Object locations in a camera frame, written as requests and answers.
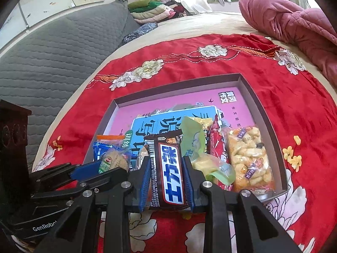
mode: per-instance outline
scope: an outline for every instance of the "beige bed sheet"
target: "beige bed sheet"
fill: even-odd
[[[209,12],[195,16],[187,16],[184,18],[173,19],[160,23],[158,25],[158,28],[156,28],[154,31],[151,31],[150,33],[143,35],[142,37],[135,39],[132,42],[117,49],[114,53],[112,53],[109,57],[107,57],[105,61],[96,69],[96,71],[78,88],[78,90],[76,90],[76,92],[69,98],[68,102],[58,113],[56,119],[51,124],[46,135],[44,136],[43,141],[40,144],[38,153],[36,155],[33,168],[35,167],[37,162],[43,158],[49,138],[52,135],[55,128],[57,127],[57,125],[59,124],[59,122],[61,121],[61,119],[72,107],[72,105],[76,102],[77,98],[83,92],[88,83],[108,62],[123,57],[125,55],[128,55],[142,47],[153,45],[162,41],[169,41],[180,38],[191,38],[210,33],[217,33],[224,35],[233,33],[237,34],[254,33],[267,36],[263,33],[258,32],[250,25],[248,25],[240,13],[232,13],[232,12]],[[287,45],[284,44],[283,42],[276,40],[273,40],[273,42],[277,45],[286,48],[287,50],[296,53],[304,63],[307,70],[322,83],[322,85],[326,88],[326,90],[331,94],[335,103],[337,103],[337,93],[335,92],[333,87],[321,74],[318,68],[312,65],[308,60],[308,58],[302,52],[300,52],[297,47]]]

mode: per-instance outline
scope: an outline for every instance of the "gray quilted cover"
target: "gray quilted cover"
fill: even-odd
[[[32,111],[26,147],[29,169],[66,101],[138,27],[127,1],[116,0],[45,24],[0,58],[0,98]]]

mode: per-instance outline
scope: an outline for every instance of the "tray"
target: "tray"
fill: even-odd
[[[237,128],[257,125],[275,180],[275,192],[257,197],[264,202],[288,192],[284,159],[275,131],[260,100],[239,73],[172,83],[118,98],[107,109],[92,143],[95,142],[96,135],[125,133],[131,129],[136,117],[144,119],[144,128],[140,126],[138,133],[151,133],[151,115],[183,109],[187,105],[216,106],[218,115],[223,115],[221,122],[223,126]],[[214,118],[214,115],[197,115],[197,117]],[[170,121],[171,119],[165,119],[165,125],[163,124],[168,131],[179,128],[179,121],[177,119]],[[132,142],[133,153],[137,154],[143,144],[144,142],[140,141]],[[92,144],[87,151],[84,164],[93,160],[91,146]]]

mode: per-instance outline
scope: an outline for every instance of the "silver bolt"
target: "silver bolt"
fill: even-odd
[[[65,203],[66,206],[71,206],[74,203],[73,200],[69,200]]]
[[[122,182],[121,183],[121,187],[122,188],[129,188],[131,186],[131,183],[130,182]]]
[[[206,188],[210,188],[210,187],[212,187],[212,185],[213,185],[213,184],[212,184],[212,182],[210,182],[210,181],[204,181],[204,182],[203,182],[203,186],[206,187]]]
[[[250,191],[247,190],[247,189],[244,189],[244,190],[241,191],[241,195],[243,197],[249,197],[250,196]]]
[[[83,197],[88,198],[92,195],[92,191],[91,190],[85,190],[85,191],[83,191],[82,195],[83,195]]]

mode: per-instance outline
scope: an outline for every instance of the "pink quilt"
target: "pink quilt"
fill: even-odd
[[[337,87],[337,34],[321,9],[304,10],[288,0],[239,0],[239,7],[249,25],[297,45]]]

